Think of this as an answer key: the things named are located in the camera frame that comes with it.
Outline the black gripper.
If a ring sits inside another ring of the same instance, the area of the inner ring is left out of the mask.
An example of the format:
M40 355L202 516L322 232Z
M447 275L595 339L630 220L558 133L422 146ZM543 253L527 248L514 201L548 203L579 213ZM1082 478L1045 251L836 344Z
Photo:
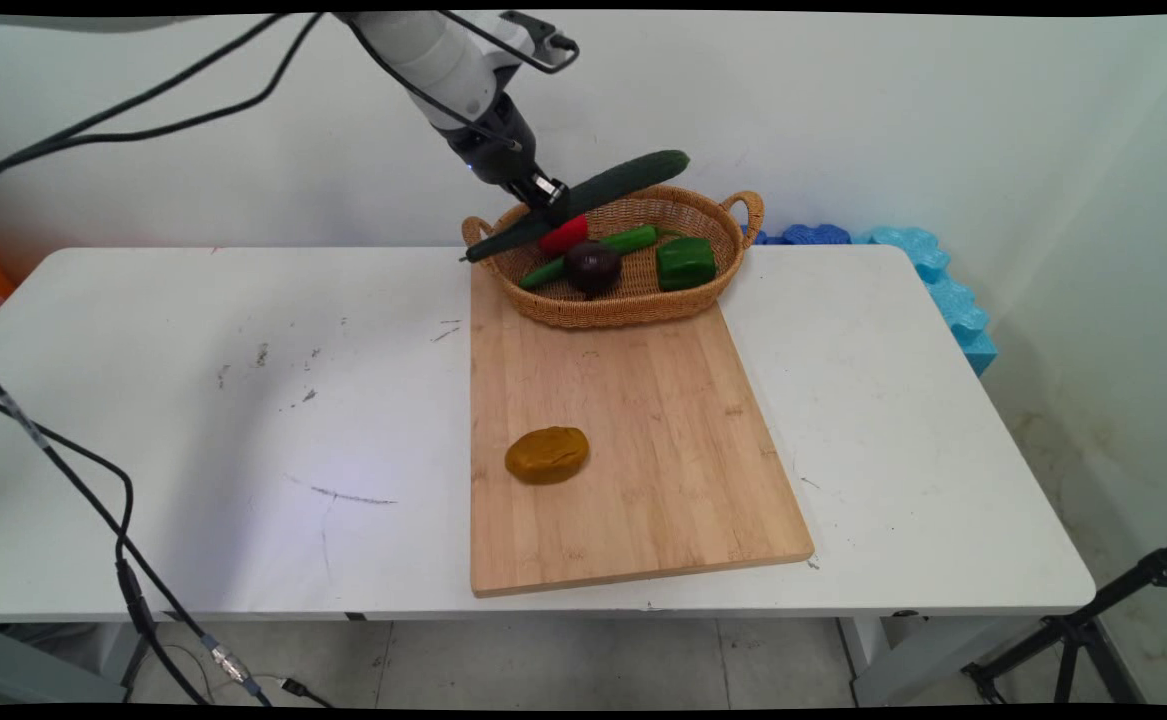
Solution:
M539 170L536 149L533 131L506 92L495 97L473 127L450 131L450 151L475 177L511 193L532 217L561 225L569 187Z

